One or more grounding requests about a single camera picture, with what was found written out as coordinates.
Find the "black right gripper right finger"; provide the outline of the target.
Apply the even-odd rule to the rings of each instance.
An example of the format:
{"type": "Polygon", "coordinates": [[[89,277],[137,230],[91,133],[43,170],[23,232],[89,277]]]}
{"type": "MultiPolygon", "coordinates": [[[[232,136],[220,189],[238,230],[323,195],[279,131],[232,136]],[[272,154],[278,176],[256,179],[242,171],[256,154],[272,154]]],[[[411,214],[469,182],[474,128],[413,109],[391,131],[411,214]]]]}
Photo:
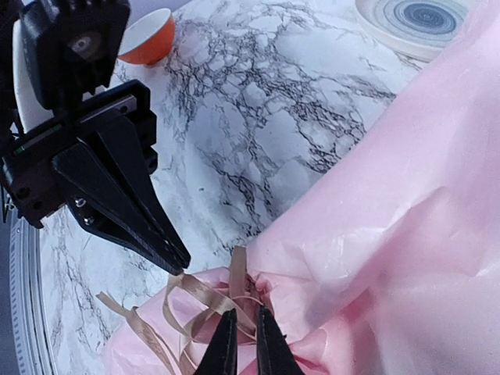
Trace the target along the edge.
{"type": "Polygon", "coordinates": [[[260,375],[304,375],[271,311],[261,306],[257,320],[256,358],[260,375]]]}

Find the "pink wrapping paper sheet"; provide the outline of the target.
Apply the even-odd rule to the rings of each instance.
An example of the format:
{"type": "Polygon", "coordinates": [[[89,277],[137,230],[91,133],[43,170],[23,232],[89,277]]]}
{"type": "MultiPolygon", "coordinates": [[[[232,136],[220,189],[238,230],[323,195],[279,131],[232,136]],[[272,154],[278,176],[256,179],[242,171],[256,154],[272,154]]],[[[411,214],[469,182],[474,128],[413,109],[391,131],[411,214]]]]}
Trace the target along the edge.
{"type": "Polygon", "coordinates": [[[305,374],[498,373],[498,2],[244,248],[305,374]]]}

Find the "beige raffia ribbon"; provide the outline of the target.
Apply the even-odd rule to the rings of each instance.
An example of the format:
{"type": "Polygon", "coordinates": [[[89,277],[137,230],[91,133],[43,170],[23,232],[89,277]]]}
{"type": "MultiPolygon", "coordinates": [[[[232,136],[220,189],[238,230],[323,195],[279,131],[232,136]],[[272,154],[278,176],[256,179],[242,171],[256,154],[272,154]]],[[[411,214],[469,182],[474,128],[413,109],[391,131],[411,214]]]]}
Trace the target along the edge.
{"type": "Polygon", "coordinates": [[[140,307],[125,308],[104,292],[97,298],[125,320],[105,346],[107,374],[193,374],[231,309],[237,312],[237,373],[257,372],[257,312],[266,296],[247,272],[244,247],[234,248],[227,267],[169,277],[140,307]]]}

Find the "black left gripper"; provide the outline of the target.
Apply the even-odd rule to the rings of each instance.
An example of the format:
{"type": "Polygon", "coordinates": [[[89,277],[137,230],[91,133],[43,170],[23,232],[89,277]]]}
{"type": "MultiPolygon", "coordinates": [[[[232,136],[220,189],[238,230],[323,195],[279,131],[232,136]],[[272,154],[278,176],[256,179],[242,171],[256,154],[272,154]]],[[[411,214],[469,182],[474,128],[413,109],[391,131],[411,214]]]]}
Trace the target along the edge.
{"type": "Polygon", "coordinates": [[[87,232],[168,273],[191,256],[150,179],[158,166],[151,91],[139,80],[60,113],[1,152],[1,183],[20,217],[42,220],[68,205],[87,232]]]}

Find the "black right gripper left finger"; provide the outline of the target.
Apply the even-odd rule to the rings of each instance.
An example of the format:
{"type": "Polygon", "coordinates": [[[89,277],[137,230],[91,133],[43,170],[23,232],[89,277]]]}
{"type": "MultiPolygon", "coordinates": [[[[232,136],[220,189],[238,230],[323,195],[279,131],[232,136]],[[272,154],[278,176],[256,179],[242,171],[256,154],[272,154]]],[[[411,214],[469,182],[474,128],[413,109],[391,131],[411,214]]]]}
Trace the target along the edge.
{"type": "Polygon", "coordinates": [[[235,375],[238,369],[238,329],[236,309],[226,311],[217,325],[197,375],[235,375]]]}

